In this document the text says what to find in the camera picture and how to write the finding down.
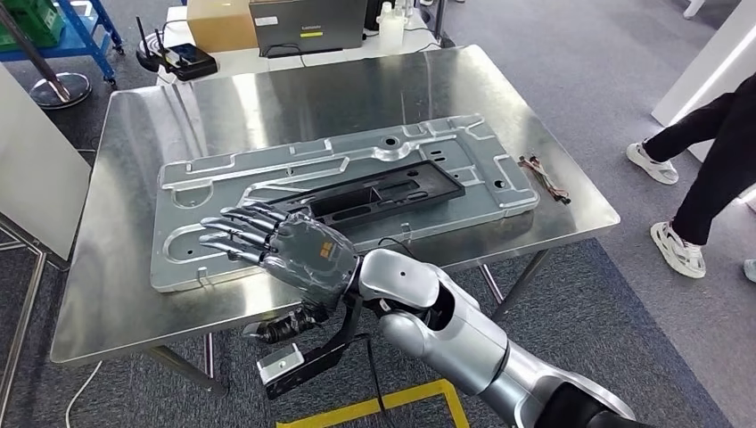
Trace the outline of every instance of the cardboard box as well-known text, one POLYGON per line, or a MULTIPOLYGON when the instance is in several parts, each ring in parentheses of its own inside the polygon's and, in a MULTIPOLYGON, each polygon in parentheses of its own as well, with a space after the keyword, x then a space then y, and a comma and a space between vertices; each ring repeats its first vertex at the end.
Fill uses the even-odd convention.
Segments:
POLYGON ((207 53, 258 47, 249 0, 189 0, 186 22, 207 53))

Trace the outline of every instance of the person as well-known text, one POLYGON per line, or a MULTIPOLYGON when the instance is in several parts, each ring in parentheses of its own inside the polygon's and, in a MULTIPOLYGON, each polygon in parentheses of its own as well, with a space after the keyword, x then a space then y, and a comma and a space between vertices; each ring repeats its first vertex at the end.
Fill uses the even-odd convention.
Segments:
POLYGON ((628 158, 665 185, 678 181, 670 159, 701 141, 715 139, 671 221, 651 227, 667 263, 680 274, 706 274, 701 248, 711 221, 742 191, 756 183, 756 75, 733 93, 688 113, 653 138, 628 146, 628 158))
POLYGON ((756 283, 756 259, 746 260, 743 264, 743 271, 745 277, 750 279, 752 283, 756 283))

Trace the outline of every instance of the person's leg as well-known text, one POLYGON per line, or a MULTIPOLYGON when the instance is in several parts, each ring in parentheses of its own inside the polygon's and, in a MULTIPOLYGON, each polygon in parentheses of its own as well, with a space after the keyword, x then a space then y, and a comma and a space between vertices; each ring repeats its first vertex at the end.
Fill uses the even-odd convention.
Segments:
POLYGON ((716 100, 691 111, 678 123, 666 127, 643 144, 645 153, 656 162, 665 162, 684 152, 693 144, 711 140, 730 112, 735 94, 723 94, 716 100))
POLYGON ((717 137, 672 220, 675 232, 689 243, 705 245, 711 221, 738 194, 756 183, 755 160, 756 123, 741 125, 717 137))
POLYGON ((679 273, 703 277, 701 246, 709 238, 711 221, 735 197, 756 183, 756 84, 741 85, 674 219, 651 228, 654 242, 679 273))

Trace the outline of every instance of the robotic arm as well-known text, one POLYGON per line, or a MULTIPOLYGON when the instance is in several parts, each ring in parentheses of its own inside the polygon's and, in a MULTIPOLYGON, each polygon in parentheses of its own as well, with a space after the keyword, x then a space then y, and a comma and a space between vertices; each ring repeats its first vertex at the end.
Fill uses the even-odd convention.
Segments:
POLYGON ((464 393, 480 397, 508 426, 647 426, 633 422, 632 410, 602 386, 510 341, 482 314, 478 301, 436 266, 384 249, 359 257, 349 240, 330 227, 261 202, 222 214, 231 220, 201 222, 222 232, 203 236, 202 245, 259 264, 304 295, 302 309, 273 323, 250 325, 246 335, 278 342, 327 319, 339 300, 347 303, 344 326, 324 347, 302 356, 291 345, 259 362, 261 369, 287 367, 263 375, 271 398, 335 366, 365 305, 379 317, 391 344, 464 393))

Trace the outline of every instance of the black pants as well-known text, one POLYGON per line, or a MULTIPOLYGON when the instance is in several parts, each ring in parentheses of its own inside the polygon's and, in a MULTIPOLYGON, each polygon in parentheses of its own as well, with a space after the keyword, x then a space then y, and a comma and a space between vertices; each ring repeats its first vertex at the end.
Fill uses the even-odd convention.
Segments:
POLYGON ((714 145, 672 220, 675 232, 696 245, 706 244, 711 221, 756 183, 756 75, 664 129, 644 148, 651 159, 664 162, 712 138, 714 145))

